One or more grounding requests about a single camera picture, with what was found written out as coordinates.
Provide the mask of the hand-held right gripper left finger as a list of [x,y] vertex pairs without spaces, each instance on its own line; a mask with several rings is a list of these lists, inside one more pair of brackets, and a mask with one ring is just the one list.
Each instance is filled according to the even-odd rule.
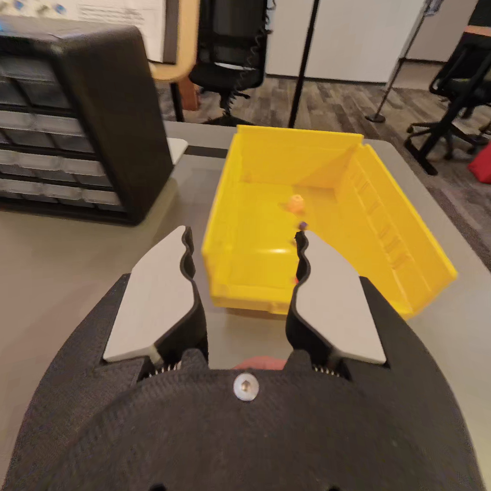
[[103,360],[177,365],[188,349],[209,360],[204,307],[194,281],[193,234],[178,226],[132,268]]

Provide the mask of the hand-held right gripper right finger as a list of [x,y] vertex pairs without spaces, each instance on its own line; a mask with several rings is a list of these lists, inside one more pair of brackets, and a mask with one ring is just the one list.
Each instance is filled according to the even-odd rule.
[[294,350],[316,368],[351,359],[384,365],[387,357],[357,270],[312,231],[295,235],[297,283],[286,319]]

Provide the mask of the yellow plastic bin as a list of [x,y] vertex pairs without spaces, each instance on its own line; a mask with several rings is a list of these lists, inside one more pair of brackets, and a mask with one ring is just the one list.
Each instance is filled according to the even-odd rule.
[[[286,315],[308,224],[404,318],[457,270],[372,145],[357,133],[237,126],[202,245],[216,306]],[[305,213],[285,208],[300,194]]]

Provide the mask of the black drawer cabinet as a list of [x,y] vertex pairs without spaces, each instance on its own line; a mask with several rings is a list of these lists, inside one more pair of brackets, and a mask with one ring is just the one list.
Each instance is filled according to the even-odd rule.
[[1,211],[135,226],[173,167],[138,28],[1,16]]

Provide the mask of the white flat plate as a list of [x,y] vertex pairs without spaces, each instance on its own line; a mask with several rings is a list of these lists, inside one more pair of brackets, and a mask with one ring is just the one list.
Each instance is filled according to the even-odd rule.
[[167,137],[172,164],[175,166],[188,148],[188,142],[181,138]]

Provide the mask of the black tape strip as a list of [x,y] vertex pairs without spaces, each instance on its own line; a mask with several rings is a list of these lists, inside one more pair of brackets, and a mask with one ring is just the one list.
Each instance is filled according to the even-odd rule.
[[184,151],[184,155],[206,157],[206,158],[218,158],[218,159],[225,159],[227,157],[227,154],[228,154],[227,148],[223,149],[223,148],[195,146],[195,145],[189,145]]

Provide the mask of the red bag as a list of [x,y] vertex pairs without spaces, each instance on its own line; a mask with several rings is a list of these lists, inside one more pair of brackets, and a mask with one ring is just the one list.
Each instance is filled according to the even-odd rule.
[[490,185],[490,147],[491,143],[482,149],[467,166],[477,181]]

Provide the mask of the grey pole stand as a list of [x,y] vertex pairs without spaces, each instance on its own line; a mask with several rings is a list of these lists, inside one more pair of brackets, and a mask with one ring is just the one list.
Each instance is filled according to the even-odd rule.
[[367,121],[369,121],[371,123],[375,123],[375,124],[382,124],[385,122],[386,118],[382,114],[383,107],[388,100],[390,92],[394,86],[394,83],[395,83],[397,77],[399,76],[399,73],[400,73],[402,66],[403,66],[403,64],[407,58],[407,55],[408,55],[408,53],[409,53],[409,51],[410,51],[410,49],[414,43],[414,40],[415,40],[417,34],[419,33],[419,31],[421,29],[423,21],[424,21],[425,17],[427,16],[427,13],[430,9],[431,3],[432,3],[432,1],[424,1],[423,2],[422,7],[420,9],[420,12],[418,13],[418,16],[416,17],[416,21],[415,21],[413,27],[411,28],[407,39],[405,40],[405,43],[402,47],[401,52],[398,55],[396,64],[392,70],[392,73],[389,77],[389,80],[385,85],[384,94],[382,96],[380,103],[378,104],[376,111],[373,114],[365,115],[365,119]]

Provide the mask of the black pole stand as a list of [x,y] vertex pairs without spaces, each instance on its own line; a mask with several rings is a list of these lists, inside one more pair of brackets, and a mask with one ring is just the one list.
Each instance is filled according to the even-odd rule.
[[311,44],[312,44],[312,40],[313,40],[313,36],[314,36],[315,23],[316,23],[316,19],[317,19],[319,6],[320,6],[320,1],[313,1],[311,14],[310,14],[310,20],[309,20],[307,33],[306,33],[306,37],[305,37],[305,42],[304,42],[303,55],[302,55],[302,59],[300,62],[298,78],[297,78],[297,82],[296,82],[293,102],[292,102],[292,106],[291,106],[291,110],[290,110],[290,116],[289,116],[288,125],[287,125],[288,128],[294,128],[295,124],[296,124],[299,103],[301,100],[303,87],[304,87],[305,71],[306,71],[306,66],[308,64],[308,59],[309,59]]

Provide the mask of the black office chair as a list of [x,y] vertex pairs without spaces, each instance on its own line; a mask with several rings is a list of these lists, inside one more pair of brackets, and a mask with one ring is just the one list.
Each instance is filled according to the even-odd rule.
[[430,83],[429,92],[448,102],[446,112],[437,122],[410,125],[404,146],[424,172],[433,176],[438,171],[427,156],[440,140],[446,141],[447,161],[453,158],[453,137],[470,144],[469,154],[487,143],[481,133],[463,132],[454,121],[469,119],[478,107],[490,107],[490,1],[477,1],[468,26]]
[[251,125],[231,114],[236,98],[250,99],[249,89],[265,79],[269,14],[276,1],[201,1],[196,63],[190,81],[220,96],[222,115],[204,124]]

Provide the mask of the white printed board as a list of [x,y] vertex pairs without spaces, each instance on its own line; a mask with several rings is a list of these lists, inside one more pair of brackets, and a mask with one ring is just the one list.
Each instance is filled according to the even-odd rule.
[[148,60],[163,62],[166,1],[1,1],[1,14],[131,25],[144,40]]

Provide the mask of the tan wooden frame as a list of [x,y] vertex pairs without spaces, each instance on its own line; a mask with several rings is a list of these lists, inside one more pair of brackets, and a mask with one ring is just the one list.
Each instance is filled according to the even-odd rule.
[[175,34],[175,63],[150,62],[154,79],[170,85],[171,98],[177,122],[184,122],[178,83],[186,79],[195,65],[198,45],[200,1],[167,1],[177,10],[171,32]]

